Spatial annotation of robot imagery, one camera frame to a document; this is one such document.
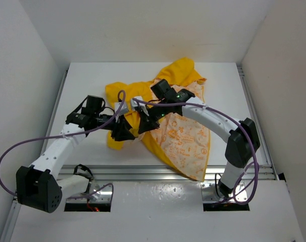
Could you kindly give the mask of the yellow jacket with patterned lining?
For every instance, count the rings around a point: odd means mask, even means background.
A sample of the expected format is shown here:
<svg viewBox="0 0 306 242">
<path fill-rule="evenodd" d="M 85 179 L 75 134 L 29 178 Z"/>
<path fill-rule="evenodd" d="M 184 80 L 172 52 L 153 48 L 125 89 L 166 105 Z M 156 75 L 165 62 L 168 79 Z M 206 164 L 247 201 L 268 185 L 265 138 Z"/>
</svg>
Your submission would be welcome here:
<svg viewBox="0 0 306 242">
<path fill-rule="evenodd" d="M 105 86 L 108 103 L 114 106 L 118 99 L 118 92 L 126 92 L 126 103 L 129 105 L 133 97 L 141 96 L 144 101 L 155 100 L 157 97 L 151 91 L 151 86 L 165 79 L 176 91 L 186 89 L 195 94 L 200 100 L 204 99 L 204 83 L 206 79 L 196 70 L 192 59 L 183 57 L 162 68 L 156 78 L 147 82 L 125 84 L 114 82 Z M 157 130 L 137 134 L 140 117 L 135 111 L 125 115 L 132 126 L 131 132 L 136 135 L 134 141 L 113 140 L 107 138 L 107 146 L 121 150 L 141 140 L 144 146 L 163 163 L 175 169 L 180 174 L 203 182 L 208 164 L 211 131 L 189 118 L 176 113 L 170 113 L 160 120 Z"/>
</svg>

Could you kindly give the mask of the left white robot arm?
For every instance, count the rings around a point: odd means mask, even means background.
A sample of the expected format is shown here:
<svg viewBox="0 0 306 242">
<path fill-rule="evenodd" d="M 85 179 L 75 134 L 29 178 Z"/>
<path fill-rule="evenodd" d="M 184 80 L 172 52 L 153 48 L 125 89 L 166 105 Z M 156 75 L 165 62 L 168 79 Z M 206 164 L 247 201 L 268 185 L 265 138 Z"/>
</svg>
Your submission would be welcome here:
<svg viewBox="0 0 306 242">
<path fill-rule="evenodd" d="M 58 180 L 61 168 L 73 150 L 97 130 L 110 130 L 118 137 L 126 135 L 130 125 L 122 116 L 126 108 L 126 93 L 118 93 L 117 109 L 113 115 L 102 114 L 105 101 L 88 95 L 66 118 L 65 124 L 52 144 L 29 167 L 21 166 L 16 172 L 17 201 L 34 209 L 52 213 L 68 198 L 83 199 L 92 196 L 93 175 L 75 171 L 69 178 Z"/>
</svg>

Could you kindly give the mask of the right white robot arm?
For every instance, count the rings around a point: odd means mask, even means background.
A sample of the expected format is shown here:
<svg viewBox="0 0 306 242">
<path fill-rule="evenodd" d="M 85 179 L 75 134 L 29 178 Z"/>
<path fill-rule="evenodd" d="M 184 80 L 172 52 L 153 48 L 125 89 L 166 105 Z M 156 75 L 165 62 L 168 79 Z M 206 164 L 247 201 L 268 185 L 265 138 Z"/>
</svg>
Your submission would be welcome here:
<svg viewBox="0 0 306 242">
<path fill-rule="evenodd" d="M 140 115 L 140 134 L 157 129 L 159 121 L 170 113 L 198 122 L 218 135 L 225 143 L 227 164 L 218 182 L 214 185 L 214 197 L 220 202 L 234 198 L 243 173 L 254 166 L 254 187 L 258 184 L 259 164 L 256 151 L 260 147 L 257 128 L 253 120 L 233 119 L 230 116 L 207 106 L 196 95 L 187 90 L 176 91 L 167 80 L 162 79 L 151 87 L 158 102 L 145 102 L 139 97 L 131 100 L 132 109 Z"/>
</svg>

